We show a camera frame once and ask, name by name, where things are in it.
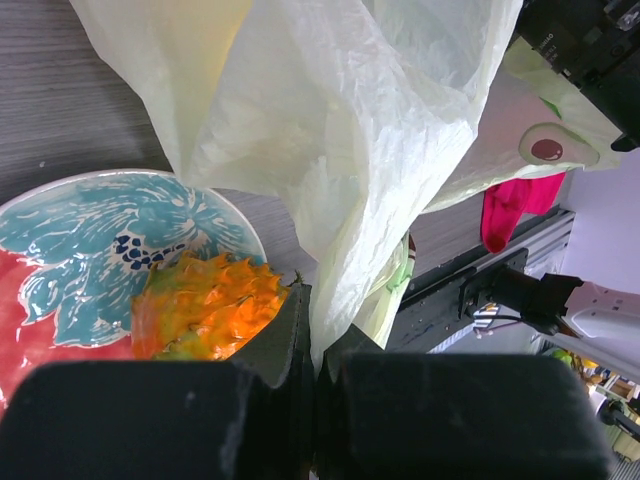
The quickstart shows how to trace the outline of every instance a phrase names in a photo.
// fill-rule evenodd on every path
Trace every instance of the decorative plate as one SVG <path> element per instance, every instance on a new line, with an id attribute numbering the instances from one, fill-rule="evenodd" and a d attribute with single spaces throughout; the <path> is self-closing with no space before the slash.
<path id="1" fill-rule="evenodd" d="M 79 175 L 0 207 L 0 405 L 42 363 L 130 358 L 131 297 L 185 250 L 266 262 L 238 209 L 169 173 Z"/>

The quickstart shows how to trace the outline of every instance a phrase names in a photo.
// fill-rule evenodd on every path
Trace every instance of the wood grain surface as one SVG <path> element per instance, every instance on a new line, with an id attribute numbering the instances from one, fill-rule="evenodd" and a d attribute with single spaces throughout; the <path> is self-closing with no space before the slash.
<path id="1" fill-rule="evenodd" d="M 94 52 L 67 0 L 0 0 L 0 203 L 83 172 L 169 170 L 144 106 Z M 248 217 L 273 266 L 312 278 L 278 199 L 224 194 Z M 482 197 L 423 215 L 416 274 L 475 247 Z"/>

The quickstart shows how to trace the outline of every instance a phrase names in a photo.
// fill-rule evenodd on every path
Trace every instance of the red fabric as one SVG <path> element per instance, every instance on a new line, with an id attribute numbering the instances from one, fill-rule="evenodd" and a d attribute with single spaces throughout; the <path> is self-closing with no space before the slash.
<path id="1" fill-rule="evenodd" d="M 534 180 L 510 180 L 487 190 L 482 211 L 482 241 L 487 249 L 492 253 L 502 251 L 523 213 L 547 213 L 564 177 L 560 173 Z"/>

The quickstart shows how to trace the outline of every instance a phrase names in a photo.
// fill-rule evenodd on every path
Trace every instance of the plastic bag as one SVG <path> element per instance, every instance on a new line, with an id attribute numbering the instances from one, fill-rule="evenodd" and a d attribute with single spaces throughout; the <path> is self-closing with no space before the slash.
<path id="1" fill-rule="evenodd" d="M 425 212 L 514 178 L 617 167 L 621 154 L 611 143 L 618 136 L 602 112 L 518 39 L 491 85 L 478 138 Z"/>
<path id="2" fill-rule="evenodd" d="M 473 142 L 522 2 L 71 3 L 184 183 L 282 198 L 319 365 Z"/>

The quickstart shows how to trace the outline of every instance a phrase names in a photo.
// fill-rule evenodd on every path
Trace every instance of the orange spiky fruit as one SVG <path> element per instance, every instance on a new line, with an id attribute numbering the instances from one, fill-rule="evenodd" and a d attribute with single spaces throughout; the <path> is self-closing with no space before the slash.
<path id="1" fill-rule="evenodd" d="M 131 338 L 138 359 L 224 360 L 277 315 L 289 288 L 267 264 L 231 255 L 199 260 L 185 252 L 174 266 L 151 269 L 133 298 Z"/>

